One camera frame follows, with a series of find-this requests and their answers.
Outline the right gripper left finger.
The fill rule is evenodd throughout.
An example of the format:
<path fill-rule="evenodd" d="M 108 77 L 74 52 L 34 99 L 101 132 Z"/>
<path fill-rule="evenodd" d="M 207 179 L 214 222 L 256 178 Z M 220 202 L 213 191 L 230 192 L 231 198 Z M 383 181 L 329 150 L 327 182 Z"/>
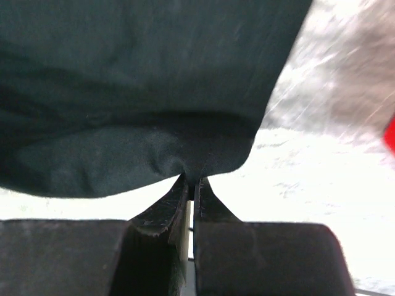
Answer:
<path fill-rule="evenodd" d="M 181 175 L 166 195 L 131 220 L 132 295 L 180 295 L 188 262 L 188 200 Z"/>

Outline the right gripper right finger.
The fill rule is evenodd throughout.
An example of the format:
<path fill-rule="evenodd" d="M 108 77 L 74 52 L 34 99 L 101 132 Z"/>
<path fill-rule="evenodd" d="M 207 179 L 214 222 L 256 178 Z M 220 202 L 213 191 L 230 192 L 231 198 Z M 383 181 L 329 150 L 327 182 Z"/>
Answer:
<path fill-rule="evenodd" d="M 208 222 L 242 222 L 214 194 L 208 178 L 199 180 L 194 189 L 194 224 Z"/>

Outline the black t shirt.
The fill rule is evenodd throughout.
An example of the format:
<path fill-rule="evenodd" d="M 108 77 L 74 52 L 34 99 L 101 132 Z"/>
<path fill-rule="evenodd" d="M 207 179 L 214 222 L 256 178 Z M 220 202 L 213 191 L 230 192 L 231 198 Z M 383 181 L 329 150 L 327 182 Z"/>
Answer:
<path fill-rule="evenodd" d="M 2 1 L 1 186 L 105 197 L 241 167 L 310 1 Z"/>

